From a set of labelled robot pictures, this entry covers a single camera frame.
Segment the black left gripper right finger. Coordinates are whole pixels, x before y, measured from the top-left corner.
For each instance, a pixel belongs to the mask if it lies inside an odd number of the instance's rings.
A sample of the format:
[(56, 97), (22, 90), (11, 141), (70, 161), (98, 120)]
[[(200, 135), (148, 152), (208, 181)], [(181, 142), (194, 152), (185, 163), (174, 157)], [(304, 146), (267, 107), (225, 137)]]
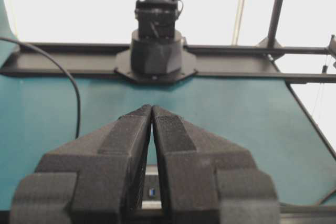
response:
[(274, 183), (248, 149), (162, 107), (152, 116), (161, 201), (173, 223), (278, 223)]

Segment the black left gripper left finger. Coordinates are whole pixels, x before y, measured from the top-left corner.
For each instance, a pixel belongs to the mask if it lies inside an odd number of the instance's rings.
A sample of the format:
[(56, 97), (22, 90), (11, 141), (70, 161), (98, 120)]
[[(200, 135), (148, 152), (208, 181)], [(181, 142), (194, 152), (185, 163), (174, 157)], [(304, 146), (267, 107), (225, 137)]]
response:
[(148, 104), (45, 153), (16, 188), (10, 223), (120, 223), (141, 204)]

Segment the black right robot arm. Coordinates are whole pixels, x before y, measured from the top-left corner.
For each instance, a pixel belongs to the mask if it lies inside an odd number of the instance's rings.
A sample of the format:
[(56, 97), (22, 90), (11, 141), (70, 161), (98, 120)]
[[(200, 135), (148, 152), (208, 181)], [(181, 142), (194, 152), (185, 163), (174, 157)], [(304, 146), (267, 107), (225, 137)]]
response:
[(181, 15), (180, 0), (137, 0), (138, 28), (130, 48), (117, 54), (115, 71), (136, 77), (184, 77), (196, 74), (196, 57), (184, 49), (175, 23)]

